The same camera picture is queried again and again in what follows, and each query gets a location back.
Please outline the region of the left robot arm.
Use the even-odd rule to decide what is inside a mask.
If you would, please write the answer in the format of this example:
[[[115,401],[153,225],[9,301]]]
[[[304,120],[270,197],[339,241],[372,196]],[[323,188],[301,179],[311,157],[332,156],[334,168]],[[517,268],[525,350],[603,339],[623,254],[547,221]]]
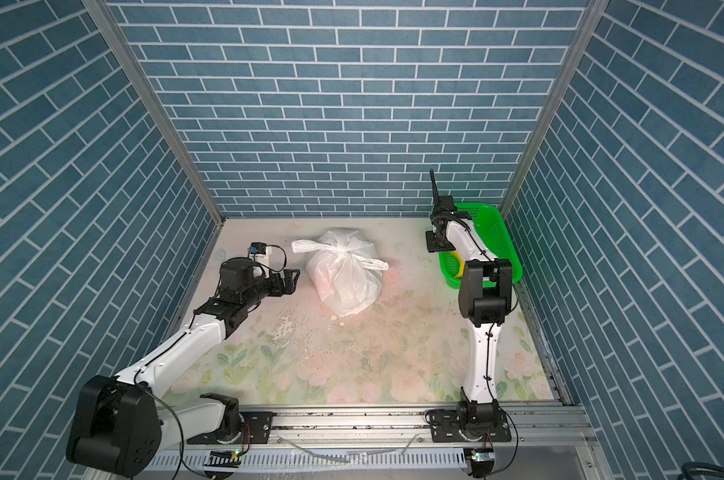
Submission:
[[[229,338],[267,297],[295,293],[300,272],[274,270],[235,257],[220,267],[215,293],[190,323],[156,349],[112,376],[96,375],[81,389],[66,446],[69,462],[132,478],[162,450],[190,440],[232,444],[246,452],[252,430],[235,397],[205,393],[175,409],[163,400],[203,355]]]

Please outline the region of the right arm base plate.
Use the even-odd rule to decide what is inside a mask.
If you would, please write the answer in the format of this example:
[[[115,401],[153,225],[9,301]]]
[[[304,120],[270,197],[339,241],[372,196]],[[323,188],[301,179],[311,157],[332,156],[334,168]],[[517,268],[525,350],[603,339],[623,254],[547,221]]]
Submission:
[[[432,409],[425,413],[425,421],[434,443],[497,443],[511,442],[512,428],[508,417],[497,412],[492,417],[471,419],[457,410]]]

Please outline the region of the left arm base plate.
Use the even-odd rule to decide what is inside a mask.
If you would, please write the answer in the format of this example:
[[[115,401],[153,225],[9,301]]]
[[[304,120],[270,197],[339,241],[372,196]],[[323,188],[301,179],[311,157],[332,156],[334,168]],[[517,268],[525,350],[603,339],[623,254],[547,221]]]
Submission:
[[[240,412],[237,418],[225,415],[214,431],[200,433],[186,440],[190,445],[260,445],[269,441],[273,412]]]

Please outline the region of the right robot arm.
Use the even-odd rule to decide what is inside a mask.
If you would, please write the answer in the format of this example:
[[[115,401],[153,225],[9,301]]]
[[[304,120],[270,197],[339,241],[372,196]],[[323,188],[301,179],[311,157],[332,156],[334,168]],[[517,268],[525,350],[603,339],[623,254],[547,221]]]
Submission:
[[[469,372],[461,387],[457,416],[462,427],[500,421],[495,367],[502,326],[513,309],[513,265],[481,239],[471,215],[451,196],[433,191],[432,229],[426,233],[431,253],[457,253],[463,260],[458,306],[471,327]]]

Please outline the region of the green plastic basket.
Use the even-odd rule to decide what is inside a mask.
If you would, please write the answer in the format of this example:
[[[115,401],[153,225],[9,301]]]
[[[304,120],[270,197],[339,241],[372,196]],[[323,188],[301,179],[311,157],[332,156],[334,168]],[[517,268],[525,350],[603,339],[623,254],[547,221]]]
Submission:
[[[471,215],[477,230],[476,236],[497,257],[507,259],[512,263],[513,283],[518,284],[523,277],[523,267],[500,211],[492,205],[477,202],[457,202],[456,207],[459,211],[465,211]],[[445,281],[449,287],[459,289],[461,279],[446,276],[441,259],[443,253],[439,253],[439,261]]]

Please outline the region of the white plastic bag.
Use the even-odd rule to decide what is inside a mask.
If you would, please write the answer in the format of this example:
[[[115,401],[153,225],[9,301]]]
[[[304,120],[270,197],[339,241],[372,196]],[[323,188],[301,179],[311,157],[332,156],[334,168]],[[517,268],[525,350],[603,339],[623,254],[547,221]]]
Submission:
[[[359,231],[328,230],[317,240],[294,240],[291,248],[309,255],[306,272],[319,299],[336,316],[357,315],[380,296],[389,264]]]

